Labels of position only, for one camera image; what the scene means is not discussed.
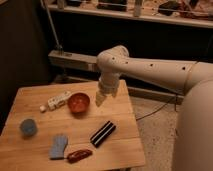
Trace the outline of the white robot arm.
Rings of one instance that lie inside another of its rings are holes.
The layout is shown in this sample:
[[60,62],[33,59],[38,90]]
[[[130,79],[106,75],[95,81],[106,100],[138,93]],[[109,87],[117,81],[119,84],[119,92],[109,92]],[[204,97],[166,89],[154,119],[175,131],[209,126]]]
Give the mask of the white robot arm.
[[172,171],[213,171],[213,63],[137,59],[122,45],[100,52],[99,92],[115,94],[127,75],[181,94]]

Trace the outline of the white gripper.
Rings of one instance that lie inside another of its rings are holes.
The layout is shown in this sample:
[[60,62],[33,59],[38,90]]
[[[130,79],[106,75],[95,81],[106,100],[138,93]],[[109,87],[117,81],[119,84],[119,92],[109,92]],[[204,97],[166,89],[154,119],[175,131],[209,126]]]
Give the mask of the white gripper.
[[116,98],[118,87],[118,79],[104,79],[101,77],[98,82],[99,91],[96,92],[96,106],[100,107],[106,100],[108,94],[111,94],[113,98]]

